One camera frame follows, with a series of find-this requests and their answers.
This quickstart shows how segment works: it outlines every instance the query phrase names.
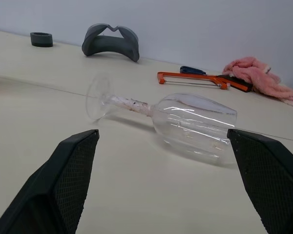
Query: white wall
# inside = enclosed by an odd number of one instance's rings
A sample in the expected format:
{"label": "white wall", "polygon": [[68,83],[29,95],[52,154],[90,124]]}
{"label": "white wall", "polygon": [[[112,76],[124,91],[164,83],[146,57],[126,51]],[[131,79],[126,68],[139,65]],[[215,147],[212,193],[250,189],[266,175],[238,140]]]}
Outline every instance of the white wall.
{"label": "white wall", "polygon": [[256,56],[293,87],[293,0],[0,0],[0,30],[81,45],[95,23],[131,28],[142,57],[221,71]]}

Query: blue object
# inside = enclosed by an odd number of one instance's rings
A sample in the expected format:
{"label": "blue object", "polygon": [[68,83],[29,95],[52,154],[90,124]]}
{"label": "blue object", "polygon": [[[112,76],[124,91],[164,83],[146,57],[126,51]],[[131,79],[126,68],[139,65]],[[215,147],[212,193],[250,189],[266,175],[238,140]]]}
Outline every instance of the blue object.
{"label": "blue object", "polygon": [[196,74],[196,75],[206,75],[206,72],[193,68],[193,67],[187,67],[187,66],[182,66],[180,67],[180,73],[185,73],[185,74]]}

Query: gray 3d printed part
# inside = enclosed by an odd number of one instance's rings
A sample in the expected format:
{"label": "gray 3d printed part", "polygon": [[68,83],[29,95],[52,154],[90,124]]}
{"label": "gray 3d printed part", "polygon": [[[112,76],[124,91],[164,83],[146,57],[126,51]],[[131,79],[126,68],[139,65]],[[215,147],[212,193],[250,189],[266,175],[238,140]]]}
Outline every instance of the gray 3d printed part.
{"label": "gray 3d printed part", "polygon": [[[119,30],[123,38],[99,36],[106,28],[112,32]],[[134,62],[137,62],[140,57],[138,37],[132,30],[123,26],[113,28],[104,23],[97,23],[88,28],[82,50],[86,56],[107,51],[116,52],[125,55]]]}
{"label": "gray 3d printed part", "polygon": [[33,46],[37,47],[52,47],[53,39],[49,33],[30,33],[30,40]]}

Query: pink cloth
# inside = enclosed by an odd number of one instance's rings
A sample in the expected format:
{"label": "pink cloth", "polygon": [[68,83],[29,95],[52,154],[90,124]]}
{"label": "pink cloth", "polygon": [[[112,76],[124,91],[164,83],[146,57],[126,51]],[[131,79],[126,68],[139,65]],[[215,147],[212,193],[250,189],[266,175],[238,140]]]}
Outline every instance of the pink cloth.
{"label": "pink cloth", "polygon": [[269,72],[270,67],[254,57],[245,57],[229,63],[223,75],[230,75],[253,84],[257,92],[275,97],[293,106],[293,89],[279,85],[280,78]]}

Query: glass stem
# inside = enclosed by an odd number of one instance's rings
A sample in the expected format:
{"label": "glass stem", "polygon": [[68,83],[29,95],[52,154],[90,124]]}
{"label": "glass stem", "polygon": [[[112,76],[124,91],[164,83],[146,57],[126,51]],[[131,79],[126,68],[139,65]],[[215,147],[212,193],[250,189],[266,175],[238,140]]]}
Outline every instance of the glass stem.
{"label": "glass stem", "polygon": [[140,113],[145,116],[152,115],[152,106],[146,102],[136,101],[133,99],[127,99],[116,95],[105,95],[103,103],[113,104],[115,106]]}

